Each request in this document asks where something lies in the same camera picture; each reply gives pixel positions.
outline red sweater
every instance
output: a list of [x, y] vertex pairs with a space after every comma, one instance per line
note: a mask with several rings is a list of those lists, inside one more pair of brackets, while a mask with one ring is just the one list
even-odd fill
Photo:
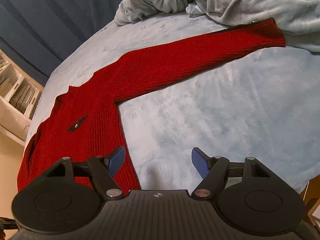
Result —
[[[40, 124], [25, 150], [18, 190], [64, 156], [82, 162], [108, 155], [119, 145], [125, 147], [126, 159], [115, 180], [125, 192], [140, 188], [117, 104], [273, 46], [284, 47], [285, 41], [274, 20], [269, 19], [127, 52], [95, 72], [85, 84], [70, 86], [66, 94], [56, 98], [50, 117]], [[85, 178], [77, 181], [90, 185]]]

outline floor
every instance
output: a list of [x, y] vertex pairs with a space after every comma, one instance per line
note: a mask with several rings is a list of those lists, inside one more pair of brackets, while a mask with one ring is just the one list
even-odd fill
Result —
[[[23, 156], [23, 147], [0, 133], [0, 217], [13, 218], [11, 202], [17, 194], [17, 175]], [[6, 231], [9, 239], [15, 230]]]

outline gray comforter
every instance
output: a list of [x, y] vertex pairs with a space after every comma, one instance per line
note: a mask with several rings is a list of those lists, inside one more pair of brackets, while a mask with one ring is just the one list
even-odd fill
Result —
[[273, 17], [288, 45], [320, 52], [320, 0], [123, 0], [115, 23], [135, 23], [159, 11], [207, 14], [224, 25]]

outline bed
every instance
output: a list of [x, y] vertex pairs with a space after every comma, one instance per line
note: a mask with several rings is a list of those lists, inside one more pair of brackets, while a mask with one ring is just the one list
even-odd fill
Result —
[[[195, 17], [191, 11], [160, 12], [121, 27], [112, 21], [95, 33], [51, 74], [26, 145], [50, 116], [58, 95], [82, 85], [124, 53], [227, 27], [208, 14]], [[320, 53], [303, 49], [320, 41], [314, 42], [316, 35], [303, 36], [301, 46], [291, 42], [295, 47], [260, 49], [121, 103], [124, 134], [141, 188], [191, 192], [201, 181], [191, 163], [191, 150], [199, 147], [209, 156], [233, 162], [256, 157], [301, 192], [320, 174]]]

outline fleece blanket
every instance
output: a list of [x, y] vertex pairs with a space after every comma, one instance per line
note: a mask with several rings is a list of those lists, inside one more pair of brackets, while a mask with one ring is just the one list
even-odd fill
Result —
[[[26, 144], [69, 85], [82, 85], [128, 51], [224, 28], [185, 12], [121, 27], [109, 23], [54, 70]], [[320, 173], [319, 62], [320, 55], [304, 49], [260, 49], [122, 103], [121, 122], [141, 187], [192, 192], [202, 180], [191, 162], [193, 147], [199, 147], [232, 162], [256, 157], [301, 191]]]
[[230, 26], [273, 17], [288, 45], [320, 51], [320, 0], [123, 0], [115, 23], [135, 23], [159, 11], [206, 14]]

